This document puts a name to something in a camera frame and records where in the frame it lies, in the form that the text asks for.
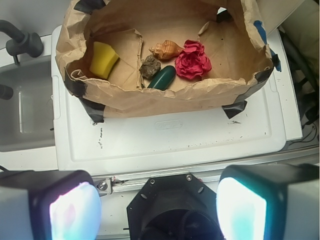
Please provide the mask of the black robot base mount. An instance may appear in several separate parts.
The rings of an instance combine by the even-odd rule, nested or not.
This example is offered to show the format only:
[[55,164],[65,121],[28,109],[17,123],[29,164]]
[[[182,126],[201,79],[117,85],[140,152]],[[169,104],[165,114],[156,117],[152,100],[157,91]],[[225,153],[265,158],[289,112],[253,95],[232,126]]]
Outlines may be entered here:
[[128,204],[132,240],[223,240],[217,194],[191,173],[151,177]]

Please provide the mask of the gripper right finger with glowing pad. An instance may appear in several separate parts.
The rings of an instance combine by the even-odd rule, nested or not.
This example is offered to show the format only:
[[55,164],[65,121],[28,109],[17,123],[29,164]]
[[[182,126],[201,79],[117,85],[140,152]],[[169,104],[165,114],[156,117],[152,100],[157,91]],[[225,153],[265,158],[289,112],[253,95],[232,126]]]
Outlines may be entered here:
[[320,168],[303,163],[227,166],[216,192],[227,240],[318,240]]

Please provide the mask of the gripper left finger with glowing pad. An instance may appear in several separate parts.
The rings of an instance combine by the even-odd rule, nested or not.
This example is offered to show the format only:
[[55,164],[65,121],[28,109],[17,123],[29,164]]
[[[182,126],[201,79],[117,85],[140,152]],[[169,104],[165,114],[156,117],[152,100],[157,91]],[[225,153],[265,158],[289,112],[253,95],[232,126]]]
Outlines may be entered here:
[[0,173],[2,240],[94,240],[101,218],[98,190],[84,170]]

